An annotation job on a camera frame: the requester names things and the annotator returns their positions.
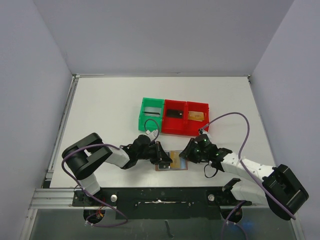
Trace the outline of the tan leather card holder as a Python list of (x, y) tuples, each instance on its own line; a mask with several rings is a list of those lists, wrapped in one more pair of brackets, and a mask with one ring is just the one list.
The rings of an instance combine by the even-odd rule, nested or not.
[[(165, 151), (169, 157), (170, 157), (170, 151)], [(159, 170), (158, 165), (156, 165), (155, 170), (156, 171), (186, 171), (186, 170), (188, 170), (188, 162), (181, 157), (180, 157), (180, 161), (181, 161), (181, 168), (180, 169), (171, 169), (170, 168), (170, 170)]]

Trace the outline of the red double plastic bin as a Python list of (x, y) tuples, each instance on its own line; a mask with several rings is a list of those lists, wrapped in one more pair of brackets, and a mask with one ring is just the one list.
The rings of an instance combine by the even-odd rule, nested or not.
[[(183, 118), (166, 116), (167, 109), (183, 111)], [(188, 112), (196, 111), (205, 114), (204, 121), (188, 120)], [(197, 136), (199, 129), (209, 123), (209, 104), (192, 101), (179, 101), (166, 99), (164, 101), (161, 132), (172, 135)]]

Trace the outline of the green plastic bin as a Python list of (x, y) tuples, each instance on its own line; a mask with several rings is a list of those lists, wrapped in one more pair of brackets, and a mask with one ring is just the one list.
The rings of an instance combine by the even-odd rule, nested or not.
[[(144, 97), (142, 99), (141, 108), (140, 108), (139, 117), (138, 117), (138, 130), (141, 132), (144, 132), (146, 130), (153, 131), (158, 129), (157, 126), (159, 126), (159, 130), (161, 130), (164, 106), (165, 106), (164, 99)], [(161, 115), (159, 117), (146, 116), (143, 114), (143, 110), (145, 107), (162, 108)]]

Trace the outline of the gold card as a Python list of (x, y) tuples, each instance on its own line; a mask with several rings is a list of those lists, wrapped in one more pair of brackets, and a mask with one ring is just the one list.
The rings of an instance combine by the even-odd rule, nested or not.
[(205, 120), (205, 113), (200, 111), (189, 111), (188, 112), (188, 120), (203, 122)]
[(170, 164), (171, 169), (180, 169), (181, 168), (181, 159), (179, 157), (180, 152), (176, 150), (170, 151), (170, 158), (172, 163)]

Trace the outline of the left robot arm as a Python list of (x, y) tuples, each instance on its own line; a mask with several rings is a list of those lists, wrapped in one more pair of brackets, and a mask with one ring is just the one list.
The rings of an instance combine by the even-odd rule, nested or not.
[(103, 143), (102, 138), (94, 132), (63, 151), (61, 167), (84, 190), (84, 200), (95, 206), (100, 203), (102, 193), (94, 172), (103, 163), (127, 170), (139, 160), (149, 160), (153, 165), (169, 165), (173, 162), (157, 137), (156, 130), (148, 130), (133, 143), (116, 147)]

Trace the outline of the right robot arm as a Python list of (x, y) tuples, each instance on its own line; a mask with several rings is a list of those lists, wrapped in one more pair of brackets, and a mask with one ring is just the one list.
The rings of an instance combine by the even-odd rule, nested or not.
[(257, 184), (257, 188), (250, 188), (234, 179), (233, 185), (226, 185), (222, 197), (230, 205), (237, 201), (267, 205), (275, 215), (288, 221), (309, 199), (308, 192), (288, 166), (270, 166), (239, 158), (232, 150), (217, 147), (207, 134), (191, 138), (179, 157), (193, 163), (208, 163), (218, 171)]

